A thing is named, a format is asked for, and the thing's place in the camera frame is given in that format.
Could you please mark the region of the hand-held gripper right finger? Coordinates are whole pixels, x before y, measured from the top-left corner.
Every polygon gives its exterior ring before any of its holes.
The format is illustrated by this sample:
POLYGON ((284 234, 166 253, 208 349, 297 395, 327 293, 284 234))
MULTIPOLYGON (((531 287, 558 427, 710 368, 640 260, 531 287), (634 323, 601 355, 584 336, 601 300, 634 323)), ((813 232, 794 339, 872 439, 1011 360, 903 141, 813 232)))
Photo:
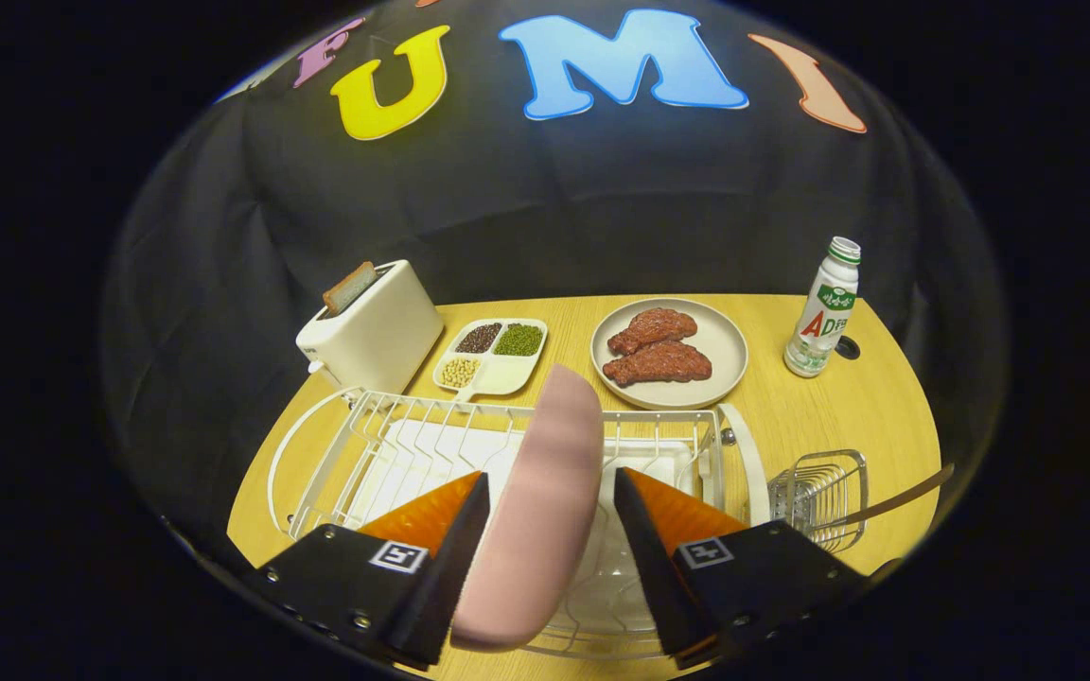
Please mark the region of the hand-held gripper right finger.
POLYGON ((804 637, 872 585, 787 523, 749 527, 635 469, 617 469, 613 500, 663 654, 681 670, 804 637))

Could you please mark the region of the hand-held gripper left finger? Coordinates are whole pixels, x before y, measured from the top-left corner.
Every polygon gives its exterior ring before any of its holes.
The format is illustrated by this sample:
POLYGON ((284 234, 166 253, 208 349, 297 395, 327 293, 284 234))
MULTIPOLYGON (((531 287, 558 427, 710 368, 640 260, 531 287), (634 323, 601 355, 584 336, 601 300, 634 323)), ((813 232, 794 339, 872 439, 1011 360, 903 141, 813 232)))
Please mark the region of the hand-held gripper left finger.
POLYGON ((440 662, 489 510, 488 475, 473 471, 363 528, 325 523, 245 583, 329 645, 427 670, 440 662))

